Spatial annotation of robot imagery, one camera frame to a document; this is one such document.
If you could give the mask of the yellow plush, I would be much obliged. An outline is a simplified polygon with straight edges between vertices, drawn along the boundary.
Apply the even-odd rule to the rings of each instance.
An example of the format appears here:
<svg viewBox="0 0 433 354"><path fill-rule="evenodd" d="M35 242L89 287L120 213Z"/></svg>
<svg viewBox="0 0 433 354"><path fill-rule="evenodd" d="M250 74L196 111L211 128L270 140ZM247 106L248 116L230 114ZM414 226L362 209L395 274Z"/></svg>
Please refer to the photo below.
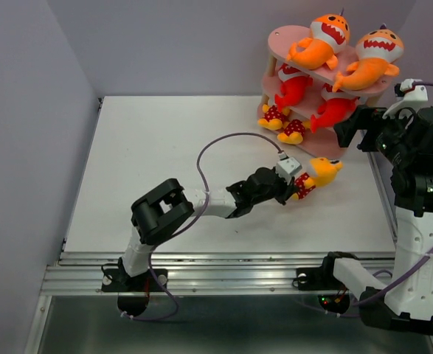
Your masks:
<svg viewBox="0 0 433 354"><path fill-rule="evenodd" d="M293 119L277 135L277 139L286 144L299 145L304 141L306 133L310 130L311 123L307 120Z"/></svg>
<svg viewBox="0 0 433 354"><path fill-rule="evenodd" d="M290 122L290 108L283 108L282 111L279 111L276 105L264 104L262 112L263 116L258 119L257 124L265 129L278 131L285 128Z"/></svg>
<svg viewBox="0 0 433 354"><path fill-rule="evenodd" d="M302 173L295 178L294 186L297 191L292 198L302 200L316 188L329 185L343 167L340 160L330 160L325 157L312 158L308 166L302 169Z"/></svg>

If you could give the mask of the orange shark plush back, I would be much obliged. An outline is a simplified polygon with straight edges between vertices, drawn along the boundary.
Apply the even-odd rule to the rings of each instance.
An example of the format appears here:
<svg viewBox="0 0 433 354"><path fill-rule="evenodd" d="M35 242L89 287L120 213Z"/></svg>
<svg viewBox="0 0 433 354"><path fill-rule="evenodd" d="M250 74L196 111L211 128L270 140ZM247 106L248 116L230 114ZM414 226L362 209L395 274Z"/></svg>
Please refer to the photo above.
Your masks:
<svg viewBox="0 0 433 354"><path fill-rule="evenodd" d="M383 76L396 77L400 69L395 61L404 53L400 36L386 24L364 35L355 47L358 60L349 64L345 71L336 74L332 92L345 90L361 91L368 89Z"/></svg>

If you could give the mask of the orange shark plush facing camera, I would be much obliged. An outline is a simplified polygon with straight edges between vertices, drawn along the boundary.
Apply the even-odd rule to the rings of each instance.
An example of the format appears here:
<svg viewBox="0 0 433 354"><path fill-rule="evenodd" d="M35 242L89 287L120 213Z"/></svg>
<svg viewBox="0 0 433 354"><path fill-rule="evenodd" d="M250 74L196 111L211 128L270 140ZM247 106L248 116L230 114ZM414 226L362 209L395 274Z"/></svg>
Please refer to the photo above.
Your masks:
<svg viewBox="0 0 433 354"><path fill-rule="evenodd" d="M292 43L285 61L307 70L327 66L337 68L337 55L350 42L350 25L344 17L344 8L339 13L328 13L315 18L309 27L310 35Z"/></svg>

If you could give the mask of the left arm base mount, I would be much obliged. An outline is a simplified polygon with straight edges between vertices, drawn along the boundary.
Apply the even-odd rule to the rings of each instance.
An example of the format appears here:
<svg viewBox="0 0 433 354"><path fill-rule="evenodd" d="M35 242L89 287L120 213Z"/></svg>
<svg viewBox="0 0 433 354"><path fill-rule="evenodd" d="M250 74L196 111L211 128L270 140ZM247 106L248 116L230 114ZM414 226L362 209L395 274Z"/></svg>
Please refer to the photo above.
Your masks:
<svg viewBox="0 0 433 354"><path fill-rule="evenodd" d="M164 293L167 287L167 270L156 270L155 280L149 271L136 277L129 277L118 268L105 267L100 290L103 293L117 294L118 309L131 318L140 317L150 304L150 294Z"/></svg>

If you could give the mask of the red shark plush front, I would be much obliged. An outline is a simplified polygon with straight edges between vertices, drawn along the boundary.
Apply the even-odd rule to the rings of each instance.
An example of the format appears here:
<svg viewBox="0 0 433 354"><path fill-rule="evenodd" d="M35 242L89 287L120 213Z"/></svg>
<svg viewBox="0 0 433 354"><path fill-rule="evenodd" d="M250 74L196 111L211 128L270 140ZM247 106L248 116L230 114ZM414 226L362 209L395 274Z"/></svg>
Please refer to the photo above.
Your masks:
<svg viewBox="0 0 433 354"><path fill-rule="evenodd" d="M359 99L342 90L333 91L332 85L327 83L322 87L321 97L324 102L317 108L317 116L312 114L310 118L312 133L316 133L320 128L332 128L341 122L348 113L355 110Z"/></svg>

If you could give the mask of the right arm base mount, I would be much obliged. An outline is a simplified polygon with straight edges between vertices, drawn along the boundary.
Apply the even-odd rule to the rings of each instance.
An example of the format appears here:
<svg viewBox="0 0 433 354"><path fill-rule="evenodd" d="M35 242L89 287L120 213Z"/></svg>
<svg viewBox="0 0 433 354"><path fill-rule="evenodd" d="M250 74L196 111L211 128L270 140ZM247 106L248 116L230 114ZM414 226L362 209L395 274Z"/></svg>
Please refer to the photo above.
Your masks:
<svg viewBox="0 0 433 354"><path fill-rule="evenodd" d="M357 313L350 312L350 293L347 287L330 275L325 275L322 267L297 268L292 286L301 292L315 291L317 305L314 310L320 310L326 315L338 318L358 318Z"/></svg>

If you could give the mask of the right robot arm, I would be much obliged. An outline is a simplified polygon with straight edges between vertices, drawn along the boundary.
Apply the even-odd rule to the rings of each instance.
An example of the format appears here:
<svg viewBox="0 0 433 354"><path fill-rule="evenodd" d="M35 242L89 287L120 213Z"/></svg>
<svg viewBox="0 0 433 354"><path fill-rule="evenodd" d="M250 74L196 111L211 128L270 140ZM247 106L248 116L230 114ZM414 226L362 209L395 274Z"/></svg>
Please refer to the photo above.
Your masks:
<svg viewBox="0 0 433 354"><path fill-rule="evenodd" d="M389 284L344 252L324 258L320 281L343 284L366 326L433 336L433 107L399 108L387 117L385 108L360 105L334 130L342 147L363 131L359 150L392 165L397 241Z"/></svg>

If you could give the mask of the red shark plush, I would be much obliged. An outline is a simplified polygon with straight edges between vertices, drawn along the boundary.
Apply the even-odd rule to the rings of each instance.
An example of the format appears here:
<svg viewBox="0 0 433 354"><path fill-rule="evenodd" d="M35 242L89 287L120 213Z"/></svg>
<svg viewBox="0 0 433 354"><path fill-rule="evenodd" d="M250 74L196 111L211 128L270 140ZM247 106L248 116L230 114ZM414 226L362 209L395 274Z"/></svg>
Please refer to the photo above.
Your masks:
<svg viewBox="0 0 433 354"><path fill-rule="evenodd" d="M281 81L280 95L274 95L274 103L279 112L298 105L305 96L307 87L313 84L313 78L299 69L284 63L277 75Z"/></svg>
<svg viewBox="0 0 433 354"><path fill-rule="evenodd" d="M327 83L322 87L321 97L324 102L317 108L317 116L312 114L310 118L312 133L316 133L320 128L332 128L341 122L348 113L355 110L359 99L342 90L333 91L332 85Z"/></svg>

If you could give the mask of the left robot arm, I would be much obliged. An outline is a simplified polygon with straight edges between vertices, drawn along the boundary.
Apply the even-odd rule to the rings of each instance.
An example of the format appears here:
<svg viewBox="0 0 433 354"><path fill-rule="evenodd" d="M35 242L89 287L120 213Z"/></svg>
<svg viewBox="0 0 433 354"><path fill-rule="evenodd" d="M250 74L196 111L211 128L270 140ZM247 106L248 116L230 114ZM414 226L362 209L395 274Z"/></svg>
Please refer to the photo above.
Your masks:
<svg viewBox="0 0 433 354"><path fill-rule="evenodd" d="M131 205L132 234L117 263L102 266L101 291L105 293L161 291L156 280L167 272L149 271L149 256L155 247L183 232L184 224L203 216L223 219L241 218L254 206L275 200L286 201L299 187L295 177L261 167L246 180L222 190L186 190L175 178L169 178Z"/></svg>

